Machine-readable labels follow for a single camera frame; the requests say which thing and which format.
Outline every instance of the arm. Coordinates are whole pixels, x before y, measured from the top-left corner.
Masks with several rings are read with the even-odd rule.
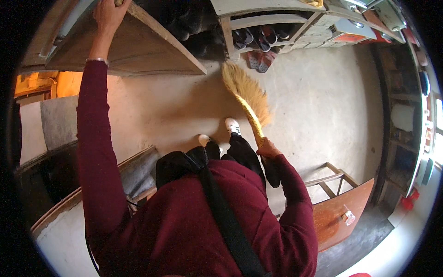
[[[108,58],[115,31],[130,0],[115,7],[114,0],[99,1],[94,11],[98,32],[86,63],[77,107],[78,165],[88,237],[100,238],[129,217],[111,142],[106,88]]]
[[[295,168],[267,138],[257,154],[273,159],[278,167],[288,206],[279,220],[280,232],[275,257],[281,257],[274,268],[280,275],[296,273],[313,276],[317,266],[318,242],[314,229],[312,202],[306,186]]]

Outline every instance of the person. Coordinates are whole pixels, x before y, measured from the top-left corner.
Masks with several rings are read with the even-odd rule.
[[[98,31],[84,68],[78,98],[78,164],[85,233],[102,276],[241,276],[223,241],[196,174],[169,182],[132,215],[111,142],[107,57],[130,4],[100,0]],[[317,238],[312,203],[296,170],[265,139],[255,153],[236,120],[226,120],[230,149],[220,158],[208,136],[208,166],[252,249],[273,276],[314,276]],[[266,197],[258,155],[278,167],[287,207],[278,221]]]

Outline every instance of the straw broom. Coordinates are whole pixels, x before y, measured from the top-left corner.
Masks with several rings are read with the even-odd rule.
[[[257,147],[263,146],[264,134],[262,127],[271,122],[268,96],[262,91],[259,83],[252,79],[243,69],[232,62],[225,62],[221,68],[221,75],[227,90],[240,103],[246,118],[251,125]],[[280,185],[277,168],[274,162],[261,157],[266,179],[273,187]]]

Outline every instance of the maroon long-sleeve top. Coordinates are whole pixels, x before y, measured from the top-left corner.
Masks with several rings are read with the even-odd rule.
[[[107,69],[104,62],[86,63],[77,108],[86,233],[101,275],[241,276],[196,175],[166,184],[131,217],[111,142]],[[311,199],[284,155],[275,161],[288,200],[280,221],[256,173],[227,160],[210,160],[209,168],[265,270],[314,276]]]

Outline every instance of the silver bracelet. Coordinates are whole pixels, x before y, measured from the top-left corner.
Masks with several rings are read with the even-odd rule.
[[[108,60],[105,60],[104,58],[86,59],[86,61],[99,61],[99,62],[104,62],[107,66],[109,66],[109,61],[108,61]]]

